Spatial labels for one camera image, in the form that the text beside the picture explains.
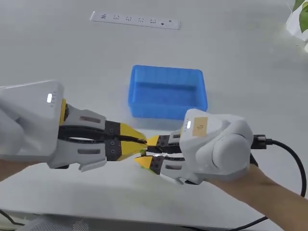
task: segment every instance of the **plant leaf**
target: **plant leaf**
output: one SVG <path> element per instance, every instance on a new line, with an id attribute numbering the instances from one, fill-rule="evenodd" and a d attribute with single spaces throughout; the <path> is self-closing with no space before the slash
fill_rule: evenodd
<path id="1" fill-rule="evenodd" d="M 303 4 L 304 1 L 305 0 L 296 0 L 295 4 L 294 4 L 294 7 L 293 7 L 293 12 L 296 11 L 297 8 L 300 7 Z"/>
<path id="2" fill-rule="evenodd" d="M 302 33 L 308 29 L 308 4 L 306 4 L 299 14 L 299 26 Z"/>

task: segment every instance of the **green plant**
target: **green plant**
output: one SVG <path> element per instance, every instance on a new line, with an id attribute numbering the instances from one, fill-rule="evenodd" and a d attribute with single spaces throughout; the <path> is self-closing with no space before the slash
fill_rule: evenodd
<path id="1" fill-rule="evenodd" d="M 299 14 L 299 27 L 303 33 L 308 30 L 308 2 L 305 2 L 305 0 L 295 0 L 293 12 L 296 11 L 301 5 L 303 5 L 303 9 Z"/>

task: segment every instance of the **human hand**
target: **human hand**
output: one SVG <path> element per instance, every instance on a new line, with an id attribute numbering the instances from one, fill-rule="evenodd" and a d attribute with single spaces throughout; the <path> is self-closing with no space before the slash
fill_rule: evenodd
<path id="1" fill-rule="evenodd" d="M 0 181 L 24 170 L 26 167 L 35 165 L 37 162 L 13 162 L 0 160 Z"/>

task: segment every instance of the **black cable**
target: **black cable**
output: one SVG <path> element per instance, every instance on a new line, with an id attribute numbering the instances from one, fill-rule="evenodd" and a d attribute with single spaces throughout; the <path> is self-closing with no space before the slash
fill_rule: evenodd
<path id="1" fill-rule="evenodd" d="M 296 164 L 299 168 L 300 176 L 301 176 L 301 179 L 302 179 L 302 189 L 301 189 L 300 195 L 302 197 L 305 197 L 306 190 L 307 190 L 307 178 L 306 178 L 304 165 L 303 165 L 302 161 L 300 160 L 299 156 L 293 151 L 292 148 L 290 148 L 288 145 L 281 143 L 279 141 L 275 141 L 275 140 L 272 140 L 272 139 L 266 139 L 265 143 L 266 143 L 266 145 L 277 145 L 277 146 L 285 149 L 294 158 L 294 160 L 296 161 Z M 249 224 L 246 224 L 246 225 L 243 225 L 243 226 L 240 226 L 240 227 L 237 227 L 235 229 L 228 230 L 228 231 L 244 230 L 244 229 L 250 228 L 254 225 L 257 225 L 257 224 L 259 224 L 259 223 L 261 223 L 261 222 L 263 222 L 267 219 L 268 219 L 267 217 L 262 217 L 262 218 L 255 220 L 255 221 L 253 221 Z M 186 227 L 186 228 L 191 229 L 191 230 L 195 230 L 195 231 L 205 231 L 203 229 L 199 229 L 199 228 L 195 228 L 195 227 Z"/>
<path id="2" fill-rule="evenodd" d="M 7 213 L 5 213 L 2 210 L 0 210 L 0 214 L 3 215 L 5 218 L 7 218 L 10 221 L 10 223 L 12 223 L 13 225 L 19 225 L 19 226 L 25 225 L 25 224 L 22 224 L 22 223 L 15 222 Z"/>

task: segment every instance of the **white robotic hand controller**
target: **white robotic hand controller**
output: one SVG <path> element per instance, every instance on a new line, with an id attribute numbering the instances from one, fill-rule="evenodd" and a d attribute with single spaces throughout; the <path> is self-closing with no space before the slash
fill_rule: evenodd
<path id="1" fill-rule="evenodd" d="M 80 164 L 86 171 L 146 149 L 143 134 L 124 123 L 66 104 L 58 81 L 0 87 L 0 158 Z"/>
<path id="2" fill-rule="evenodd" d="M 181 130 L 148 139 L 149 152 L 182 153 L 183 157 L 143 155 L 135 160 L 181 184 L 200 184 L 212 178 L 233 180 L 248 171 L 253 140 L 250 127 L 241 117 L 190 109 Z"/>

